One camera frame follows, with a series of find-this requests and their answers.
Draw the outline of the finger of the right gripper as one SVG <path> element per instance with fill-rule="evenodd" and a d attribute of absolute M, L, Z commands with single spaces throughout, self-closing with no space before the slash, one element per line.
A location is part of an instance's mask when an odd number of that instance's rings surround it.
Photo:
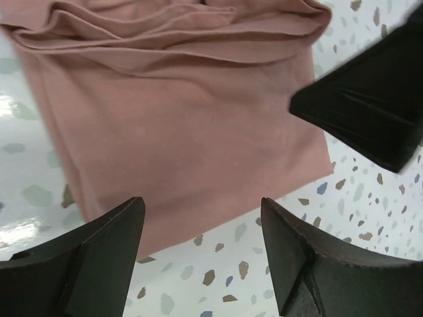
<path fill-rule="evenodd" d="M 289 112 L 399 173 L 422 141 L 422 10 L 296 92 Z"/>

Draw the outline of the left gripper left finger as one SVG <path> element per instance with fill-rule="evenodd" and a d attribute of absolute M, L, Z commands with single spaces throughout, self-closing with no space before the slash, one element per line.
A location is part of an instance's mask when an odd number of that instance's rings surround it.
<path fill-rule="evenodd" d="M 1 315 L 121 317 L 145 219 L 131 198 L 1 262 Z"/>

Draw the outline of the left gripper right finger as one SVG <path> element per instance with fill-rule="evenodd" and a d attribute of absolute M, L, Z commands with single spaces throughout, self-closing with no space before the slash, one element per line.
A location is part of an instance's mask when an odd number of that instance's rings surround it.
<path fill-rule="evenodd" d="M 422 315 L 422 262 L 347 243 L 270 198 L 260 213 L 279 316 Z"/>

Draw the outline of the pink printed t shirt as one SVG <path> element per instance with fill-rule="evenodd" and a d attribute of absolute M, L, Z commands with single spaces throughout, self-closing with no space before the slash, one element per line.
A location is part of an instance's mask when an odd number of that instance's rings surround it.
<path fill-rule="evenodd" d="M 331 16 L 317 1 L 1 2 L 85 220 L 144 199 L 139 258 L 332 173 L 323 131 L 288 111 Z"/>

